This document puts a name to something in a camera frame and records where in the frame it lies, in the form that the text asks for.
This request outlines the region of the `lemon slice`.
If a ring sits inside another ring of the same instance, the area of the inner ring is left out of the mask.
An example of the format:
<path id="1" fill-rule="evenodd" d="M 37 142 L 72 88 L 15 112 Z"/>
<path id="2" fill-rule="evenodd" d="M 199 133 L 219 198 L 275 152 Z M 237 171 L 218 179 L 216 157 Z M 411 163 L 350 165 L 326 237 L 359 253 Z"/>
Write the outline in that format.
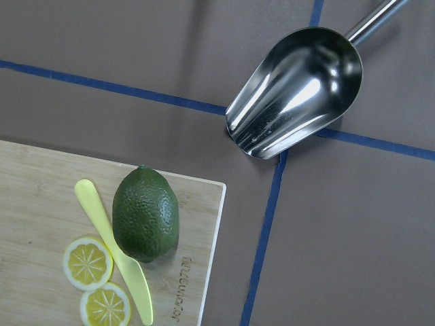
<path id="1" fill-rule="evenodd" d="M 86 291 L 80 300 L 80 316 L 84 325 L 126 326 L 131 319 L 127 294 L 115 283 Z"/>
<path id="2" fill-rule="evenodd" d="M 95 237 L 71 242 L 63 255 L 63 270 L 68 281 L 82 291 L 94 291 L 109 281 L 113 258 L 105 244 Z"/>

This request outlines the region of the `metal scoop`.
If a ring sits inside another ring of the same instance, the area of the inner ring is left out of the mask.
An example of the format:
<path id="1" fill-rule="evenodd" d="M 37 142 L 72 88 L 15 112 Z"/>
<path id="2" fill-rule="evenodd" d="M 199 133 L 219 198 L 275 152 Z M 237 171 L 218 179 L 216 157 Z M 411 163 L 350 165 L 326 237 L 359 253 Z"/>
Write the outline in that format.
<path id="1" fill-rule="evenodd" d="M 281 39 L 228 106 L 230 138 L 267 160 L 339 119 L 363 80 L 358 46 L 407 1 L 383 1 L 349 32 L 314 26 Z"/>

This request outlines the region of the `lemon slice upper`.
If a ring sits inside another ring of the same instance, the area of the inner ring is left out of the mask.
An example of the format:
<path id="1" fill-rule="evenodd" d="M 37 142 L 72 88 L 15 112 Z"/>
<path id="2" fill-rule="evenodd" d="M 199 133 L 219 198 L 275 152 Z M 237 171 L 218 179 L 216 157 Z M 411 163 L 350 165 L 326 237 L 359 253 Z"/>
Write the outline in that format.
<path id="1" fill-rule="evenodd" d="M 63 255 L 63 270 L 68 281 L 82 291 L 94 291 L 109 281 L 113 258 L 105 244 L 95 237 L 71 242 Z"/>

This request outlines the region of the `wooden cutting board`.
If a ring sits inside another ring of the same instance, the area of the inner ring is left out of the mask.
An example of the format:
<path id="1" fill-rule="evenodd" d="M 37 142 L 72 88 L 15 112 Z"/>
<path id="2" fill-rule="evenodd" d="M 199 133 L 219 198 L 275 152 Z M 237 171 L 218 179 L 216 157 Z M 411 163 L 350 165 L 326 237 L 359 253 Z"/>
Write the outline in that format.
<path id="1" fill-rule="evenodd" d="M 97 231 L 74 194 L 91 180 L 107 211 L 133 166 L 1 142 L 1 324 L 81 325 L 63 272 L 67 245 Z M 223 183 L 165 173 L 179 202 L 179 242 L 146 264 L 155 325 L 200 325 L 226 193 Z"/>

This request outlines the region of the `lemon slice lower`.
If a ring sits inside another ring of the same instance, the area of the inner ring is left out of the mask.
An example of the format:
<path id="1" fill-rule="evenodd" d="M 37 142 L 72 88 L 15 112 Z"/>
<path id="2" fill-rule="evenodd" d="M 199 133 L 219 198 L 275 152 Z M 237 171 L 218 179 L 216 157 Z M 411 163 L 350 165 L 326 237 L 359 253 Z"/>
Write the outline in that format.
<path id="1" fill-rule="evenodd" d="M 131 319 L 127 294 L 115 283 L 86 291 L 80 300 L 80 316 L 84 325 L 126 326 Z"/>

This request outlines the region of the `green avocado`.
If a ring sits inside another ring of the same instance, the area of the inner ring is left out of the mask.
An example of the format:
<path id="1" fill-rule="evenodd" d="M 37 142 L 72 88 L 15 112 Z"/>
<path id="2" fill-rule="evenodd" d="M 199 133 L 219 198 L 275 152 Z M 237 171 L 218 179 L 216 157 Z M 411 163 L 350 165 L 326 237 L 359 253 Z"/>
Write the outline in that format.
<path id="1" fill-rule="evenodd" d="M 112 227 L 119 248 L 148 264 L 166 254 L 179 239 L 179 205 L 168 181 L 138 166 L 118 186 L 112 204 Z"/>

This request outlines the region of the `yellow plastic knife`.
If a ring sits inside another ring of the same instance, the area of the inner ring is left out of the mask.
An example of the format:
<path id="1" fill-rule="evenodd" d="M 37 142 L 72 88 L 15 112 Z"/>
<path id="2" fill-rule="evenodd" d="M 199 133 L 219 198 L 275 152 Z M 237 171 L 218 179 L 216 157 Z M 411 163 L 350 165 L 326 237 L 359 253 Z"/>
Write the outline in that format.
<path id="1" fill-rule="evenodd" d="M 88 179 L 81 179 L 75 184 L 74 192 L 84 212 L 111 253 L 136 305 L 141 322 L 144 325 L 152 325 L 154 311 L 145 274 L 138 261 L 124 254 L 119 248 L 94 183 Z"/>

